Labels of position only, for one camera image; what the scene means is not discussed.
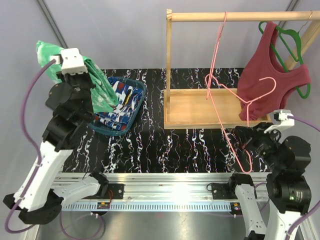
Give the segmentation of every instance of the plastic basket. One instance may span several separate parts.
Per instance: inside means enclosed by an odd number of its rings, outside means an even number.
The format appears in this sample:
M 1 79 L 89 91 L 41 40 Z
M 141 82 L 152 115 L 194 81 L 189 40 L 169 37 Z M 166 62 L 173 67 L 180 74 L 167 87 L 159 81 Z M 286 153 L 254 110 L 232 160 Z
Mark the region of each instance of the plastic basket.
M 138 89 L 142 89 L 142 96 L 138 102 L 137 108 L 134 110 L 134 113 L 131 116 L 131 119 L 128 123 L 128 125 L 126 126 L 126 128 L 124 130 L 115 130 L 111 127 L 108 127 L 106 125 L 104 125 L 103 123 L 94 120 L 92 123 L 89 124 L 89 127 L 94 130 L 95 132 L 98 132 L 100 134 L 106 135 L 106 136 L 121 136 L 126 134 L 129 129 L 131 128 L 132 124 L 134 123 L 136 116 L 138 114 L 138 111 L 140 109 L 140 106 L 142 104 L 142 102 L 144 101 L 146 94 L 147 94 L 147 88 L 146 86 L 141 82 L 141 81 L 137 81 L 137 80 L 132 80 L 132 79 L 128 79 L 128 78 L 124 78 L 124 77 L 120 77 L 120 76 L 111 76 L 110 78 L 115 78 L 118 81 L 130 85 L 132 87 L 138 88 Z

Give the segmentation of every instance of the wooden clothes rack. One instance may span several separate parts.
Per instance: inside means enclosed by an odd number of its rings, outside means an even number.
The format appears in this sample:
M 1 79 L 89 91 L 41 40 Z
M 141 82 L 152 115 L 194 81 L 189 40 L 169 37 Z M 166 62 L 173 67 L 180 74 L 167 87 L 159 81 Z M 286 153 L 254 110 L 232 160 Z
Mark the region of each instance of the wooden clothes rack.
M 225 12 L 172 13 L 166 11 L 166 89 L 164 90 L 164 128 L 165 129 L 219 129 L 216 112 L 210 100 L 206 100 L 207 89 L 171 89 L 171 49 L 172 22 L 223 22 Z M 301 37 L 301 55 L 310 47 L 320 33 L 320 11 L 279 11 L 279 12 L 228 12 L 227 22 L 252 21 L 312 21 Z M 286 62 L 288 69 L 297 64 L 292 56 Z M 247 126 L 247 121 L 239 118 L 240 101 L 224 88 L 212 88 L 217 110 L 225 128 Z M 269 115 L 249 121 L 255 126 L 260 122 L 271 122 Z

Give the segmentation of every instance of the red tank top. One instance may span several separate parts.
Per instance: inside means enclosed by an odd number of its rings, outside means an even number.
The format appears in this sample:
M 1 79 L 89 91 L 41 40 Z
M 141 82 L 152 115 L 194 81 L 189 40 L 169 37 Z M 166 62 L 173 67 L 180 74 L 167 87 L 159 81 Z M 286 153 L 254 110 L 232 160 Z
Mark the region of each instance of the red tank top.
M 255 54 L 245 66 L 237 87 L 237 94 L 245 101 L 253 100 L 274 87 L 272 79 L 259 79 L 273 77 L 276 80 L 275 90 L 259 100 L 253 102 L 249 107 L 249 119 L 257 120 L 274 110 L 284 109 L 288 97 L 296 90 L 296 86 L 304 86 L 311 82 L 309 71 L 305 64 L 286 72 L 278 63 L 276 54 L 270 47 L 270 43 L 276 46 L 278 31 L 276 24 L 272 21 L 266 24 L 264 33 Z M 247 120 L 247 104 L 241 102 L 241 120 Z

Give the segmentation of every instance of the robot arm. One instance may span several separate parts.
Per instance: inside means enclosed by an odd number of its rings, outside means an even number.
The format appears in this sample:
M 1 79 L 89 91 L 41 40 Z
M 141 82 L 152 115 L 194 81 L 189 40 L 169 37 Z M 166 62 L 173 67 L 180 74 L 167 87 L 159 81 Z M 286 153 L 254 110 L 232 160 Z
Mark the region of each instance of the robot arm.
M 106 176 L 98 172 L 67 187 L 51 188 L 59 170 L 85 133 L 87 124 L 94 119 L 90 89 L 95 87 L 77 48 L 63 49 L 60 55 L 51 58 L 56 64 L 62 64 L 61 72 L 57 72 L 62 82 L 52 87 L 45 103 L 53 110 L 53 117 L 42 135 L 42 163 L 18 205 L 19 218 L 25 224 L 47 224 L 58 216 L 63 206 L 88 196 L 103 197 L 108 188 Z M 20 199 L 37 162 L 38 159 L 20 189 L 5 196 L 3 202 L 10 209 Z
M 276 124 L 258 124 L 254 127 L 255 134 L 243 145 L 247 151 L 262 156 L 271 170 L 266 183 L 270 198 L 267 228 L 252 196 L 255 191 L 251 177 L 244 174 L 231 177 L 230 182 L 241 205 L 247 240 L 284 240 L 290 226 L 309 209 L 311 190 L 302 174 L 311 162 L 311 148 L 308 142 L 297 136 L 289 136 L 279 143 L 279 130 L 295 124 L 288 116 L 292 116 L 289 110 L 275 111 Z M 297 228 L 289 239 L 294 240 L 296 233 Z

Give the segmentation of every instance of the patterned cloth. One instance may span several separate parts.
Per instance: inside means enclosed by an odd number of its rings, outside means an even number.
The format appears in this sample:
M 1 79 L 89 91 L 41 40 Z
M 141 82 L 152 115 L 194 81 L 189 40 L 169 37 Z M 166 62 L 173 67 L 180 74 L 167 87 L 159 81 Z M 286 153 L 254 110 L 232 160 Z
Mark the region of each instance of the patterned cloth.
M 115 91 L 119 104 L 111 112 L 96 113 L 95 120 L 112 129 L 124 130 L 138 106 L 143 90 L 125 84 L 116 77 L 109 77 L 108 81 Z

